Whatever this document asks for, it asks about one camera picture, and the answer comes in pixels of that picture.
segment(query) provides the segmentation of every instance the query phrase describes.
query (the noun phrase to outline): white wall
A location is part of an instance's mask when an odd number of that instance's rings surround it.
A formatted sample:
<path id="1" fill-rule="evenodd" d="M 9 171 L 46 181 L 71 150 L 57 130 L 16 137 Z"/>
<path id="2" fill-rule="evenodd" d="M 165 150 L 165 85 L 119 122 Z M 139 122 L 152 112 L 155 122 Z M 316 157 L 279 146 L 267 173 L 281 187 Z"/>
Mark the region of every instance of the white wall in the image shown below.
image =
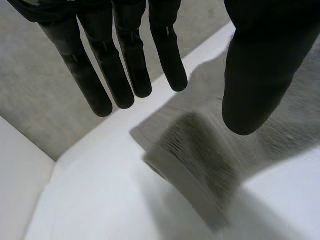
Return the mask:
<path id="1" fill-rule="evenodd" d="M 55 162 L 0 117 L 0 239 L 22 240 Z"/>

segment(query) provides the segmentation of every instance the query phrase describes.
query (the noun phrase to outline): concrete floor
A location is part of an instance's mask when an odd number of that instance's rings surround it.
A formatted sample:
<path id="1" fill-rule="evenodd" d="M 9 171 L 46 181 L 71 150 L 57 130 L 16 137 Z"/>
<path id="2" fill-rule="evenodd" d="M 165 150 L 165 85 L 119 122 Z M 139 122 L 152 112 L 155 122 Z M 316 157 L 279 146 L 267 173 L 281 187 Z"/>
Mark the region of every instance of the concrete floor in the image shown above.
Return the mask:
<path id="1" fill-rule="evenodd" d="M 4 0 L 0 16 L 0 116 L 56 161 L 104 119 L 91 112 L 54 45 L 37 24 L 25 20 Z M 181 55 L 187 55 L 228 21 L 221 0 L 183 0 L 175 24 Z M 155 80 L 162 69 L 147 14 L 140 32 L 149 74 Z M 106 87 L 85 38 L 83 43 Z"/>

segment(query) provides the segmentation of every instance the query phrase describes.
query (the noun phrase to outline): gray object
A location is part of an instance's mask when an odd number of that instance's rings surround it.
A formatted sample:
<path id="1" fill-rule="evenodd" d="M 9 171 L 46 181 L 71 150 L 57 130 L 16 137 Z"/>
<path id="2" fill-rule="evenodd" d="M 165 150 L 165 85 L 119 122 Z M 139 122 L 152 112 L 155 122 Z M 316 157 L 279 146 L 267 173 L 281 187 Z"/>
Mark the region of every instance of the gray object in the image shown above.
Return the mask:
<path id="1" fill-rule="evenodd" d="M 258 131 L 239 136 L 222 119 L 226 54 L 198 67 L 187 89 L 132 131 L 145 162 L 217 228 L 234 190 L 267 166 L 320 143 L 320 37 L 283 101 Z"/>

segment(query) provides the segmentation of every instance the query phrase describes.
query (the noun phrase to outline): black glove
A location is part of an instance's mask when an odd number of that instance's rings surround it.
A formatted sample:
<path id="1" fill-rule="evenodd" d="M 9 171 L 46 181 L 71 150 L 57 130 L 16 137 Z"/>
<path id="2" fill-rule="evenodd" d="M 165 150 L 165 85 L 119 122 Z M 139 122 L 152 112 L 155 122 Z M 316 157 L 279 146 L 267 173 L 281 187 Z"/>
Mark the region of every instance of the black glove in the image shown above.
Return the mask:
<path id="1" fill-rule="evenodd" d="M 93 112 L 112 112 L 112 103 L 95 72 L 80 39 L 79 18 L 115 103 L 121 109 L 135 101 L 119 52 L 112 39 L 113 12 L 121 51 L 137 97 L 152 92 L 139 28 L 146 0 L 8 0 L 26 19 L 39 23 L 55 44 Z M 163 71 L 174 91 L 187 85 L 174 23 L 181 0 L 149 0 L 150 28 Z"/>
<path id="2" fill-rule="evenodd" d="M 316 41 L 320 1 L 224 3 L 236 32 L 227 54 L 222 114 L 231 131 L 249 135 L 278 107 Z"/>

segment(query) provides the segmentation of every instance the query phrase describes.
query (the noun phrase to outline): black finger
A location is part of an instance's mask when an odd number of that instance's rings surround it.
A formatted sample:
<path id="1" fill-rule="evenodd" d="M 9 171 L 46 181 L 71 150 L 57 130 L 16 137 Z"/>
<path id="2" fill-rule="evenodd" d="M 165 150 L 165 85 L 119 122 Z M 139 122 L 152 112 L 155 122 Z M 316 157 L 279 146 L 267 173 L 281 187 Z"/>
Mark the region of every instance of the black finger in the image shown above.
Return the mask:
<path id="1" fill-rule="evenodd" d="M 130 108 L 135 97 L 112 39 L 112 5 L 99 11 L 78 14 L 78 18 L 115 103 L 121 109 Z"/>
<path id="2" fill-rule="evenodd" d="M 39 25 L 55 44 L 92 111 L 99 117 L 108 116 L 112 103 L 84 49 L 76 17 Z"/>
<path id="3" fill-rule="evenodd" d="M 174 23 L 181 0 L 149 0 L 150 29 L 164 74 L 171 88 L 180 92 L 188 85 Z"/>
<path id="4" fill-rule="evenodd" d="M 226 60 L 222 114 L 236 134 L 252 134 L 268 120 L 320 33 L 313 7 L 292 6 L 277 18 L 256 19 L 256 25 L 237 18 L 238 7 L 229 9 L 237 30 Z"/>
<path id="5" fill-rule="evenodd" d="M 112 3 L 115 28 L 134 93 L 139 98 L 146 98 L 152 92 L 152 85 L 139 33 L 146 0 L 115 0 Z"/>

